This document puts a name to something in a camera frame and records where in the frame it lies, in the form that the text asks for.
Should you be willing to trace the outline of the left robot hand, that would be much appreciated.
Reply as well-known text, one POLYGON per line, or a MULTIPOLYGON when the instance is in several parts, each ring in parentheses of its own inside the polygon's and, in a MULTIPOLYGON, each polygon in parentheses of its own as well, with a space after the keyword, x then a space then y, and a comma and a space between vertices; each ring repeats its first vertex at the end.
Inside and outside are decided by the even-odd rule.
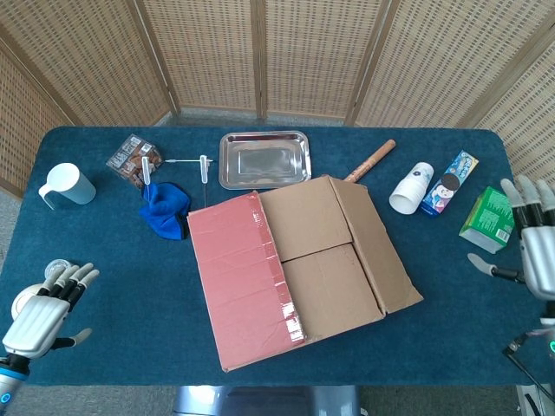
POLYGON ((91 328, 69 337, 61 337, 59 333, 69 313, 99 275, 100 271, 92 263, 50 272, 2 339, 6 352, 34 360, 50 350, 72 348, 87 340, 92 334, 91 328))

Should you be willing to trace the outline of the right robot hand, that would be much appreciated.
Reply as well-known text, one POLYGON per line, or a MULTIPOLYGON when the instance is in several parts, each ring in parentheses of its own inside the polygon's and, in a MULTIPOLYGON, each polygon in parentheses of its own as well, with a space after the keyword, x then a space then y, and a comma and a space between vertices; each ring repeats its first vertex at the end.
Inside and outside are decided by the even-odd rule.
POLYGON ((522 271, 500 268, 469 253, 470 263, 481 273, 524 284, 538 299, 554 300, 554 189, 543 179, 531 181, 520 174, 515 181, 502 179, 503 192, 512 207, 522 271))

